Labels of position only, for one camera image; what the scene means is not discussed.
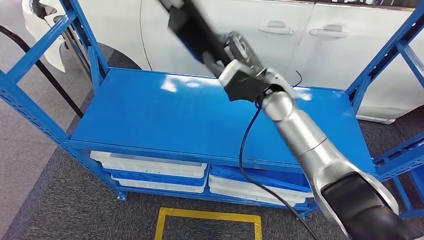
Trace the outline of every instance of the white car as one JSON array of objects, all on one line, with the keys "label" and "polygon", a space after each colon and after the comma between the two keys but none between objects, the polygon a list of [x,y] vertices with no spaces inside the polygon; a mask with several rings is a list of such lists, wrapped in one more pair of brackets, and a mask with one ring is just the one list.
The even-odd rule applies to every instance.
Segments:
[{"label": "white car", "polygon": [[[38,40],[64,14],[58,0],[44,15],[23,0],[28,31]],[[197,0],[216,32],[239,31],[261,61],[295,84],[346,89],[412,13],[412,8],[283,0]],[[167,28],[158,0],[80,0],[96,40],[129,57],[143,70],[211,76]],[[424,56],[424,35],[411,47]],[[57,41],[44,54],[65,71]],[[392,123],[424,105],[424,89],[399,55],[368,87],[358,119]]]}]

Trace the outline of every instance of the car door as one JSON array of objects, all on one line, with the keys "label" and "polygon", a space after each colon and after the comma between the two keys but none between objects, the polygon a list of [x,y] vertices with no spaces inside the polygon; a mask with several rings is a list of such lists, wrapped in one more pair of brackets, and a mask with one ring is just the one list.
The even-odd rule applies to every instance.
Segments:
[{"label": "car door", "polygon": [[[313,3],[269,0],[197,0],[217,33],[239,31],[261,61],[286,69],[308,23]],[[157,0],[144,0],[141,31],[153,71],[211,76],[168,29],[168,14]]]},{"label": "car door", "polygon": [[[317,3],[293,61],[288,79],[302,85],[346,89],[411,14],[411,9]],[[418,44],[422,35],[412,43]],[[401,56],[370,85],[359,118],[393,121],[423,104],[424,92]]]}]

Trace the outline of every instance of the blue metal shelf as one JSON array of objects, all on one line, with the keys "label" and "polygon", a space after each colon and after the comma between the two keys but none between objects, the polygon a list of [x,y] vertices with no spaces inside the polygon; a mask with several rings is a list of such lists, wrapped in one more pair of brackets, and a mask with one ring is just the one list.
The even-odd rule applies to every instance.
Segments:
[{"label": "blue metal shelf", "polygon": [[[77,0],[61,0],[66,15],[37,42],[7,73],[0,71],[0,98],[26,118],[48,138],[101,180],[118,199],[128,192],[193,198],[265,207],[279,205],[213,194],[173,192],[124,187],[111,179],[87,154],[97,150],[146,157],[157,157],[224,166],[238,165],[238,149],[255,107],[249,102],[229,102],[214,78],[150,72],[107,65]],[[64,132],[17,82],[68,26],[79,36],[89,56],[95,97],[72,135]],[[421,199],[424,183],[424,133],[371,160],[356,112],[369,84],[400,53],[424,86],[424,65],[408,43],[424,27],[424,1],[387,42],[375,58],[346,90],[299,86],[297,104],[328,135],[334,145],[361,170],[386,180],[410,171]],[[245,146],[245,167],[301,173],[274,124],[259,115]],[[408,196],[394,179],[402,200]],[[424,209],[411,209],[404,217],[424,215]],[[297,204],[307,215],[315,204]]]},{"label": "blue metal shelf", "polygon": [[[346,93],[317,87],[295,90],[299,107],[340,152],[375,174]],[[66,145],[238,166],[240,142],[255,111],[251,102],[228,101],[215,78],[110,68]],[[244,156],[247,168],[301,173],[274,123],[263,113],[250,130]]]}]

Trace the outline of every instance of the white plastic tray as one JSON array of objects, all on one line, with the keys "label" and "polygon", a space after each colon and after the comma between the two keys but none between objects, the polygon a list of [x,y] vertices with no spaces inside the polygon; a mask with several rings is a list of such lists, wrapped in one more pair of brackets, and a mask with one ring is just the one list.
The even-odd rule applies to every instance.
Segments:
[{"label": "white plastic tray", "polygon": [[103,151],[91,151],[90,157],[101,162],[105,169],[199,179],[203,178],[207,167],[206,163],[125,155]]},{"label": "white plastic tray", "polygon": [[178,191],[178,192],[190,192],[190,193],[203,193],[205,190],[206,182],[208,178],[204,179],[203,186],[190,186],[190,185],[181,185],[181,184],[172,184],[172,183],[162,183],[155,181],[139,181],[131,179],[122,179],[114,178],[121,184],[126,187],[136,187],[136,188],[145,188],[145,189],[159,189],[159,190],[169,190],[169,191]]},{"label": "white plastic tray", "polygon": [[[291,206],[304,203],[306,198],[313,196],[313,194],[310,192],[294,191],[271,186],[266,187],[285,199]],[[211,193],[215,194],[249,199],[270,204],[284,205],[268,192],[248,182],[209,175],[209,190]]]}]

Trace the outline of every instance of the shelf foot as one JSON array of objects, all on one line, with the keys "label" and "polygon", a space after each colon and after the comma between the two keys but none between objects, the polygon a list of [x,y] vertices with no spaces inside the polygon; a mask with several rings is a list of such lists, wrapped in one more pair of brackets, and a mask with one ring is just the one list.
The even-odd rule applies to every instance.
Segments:
[{"label": "shelf foot", "polygon": [[127,195],[128,195],[127,191],[120,191],[118,193],[117,199],[120,200],[120,201],[125,201],[127,199]]}]

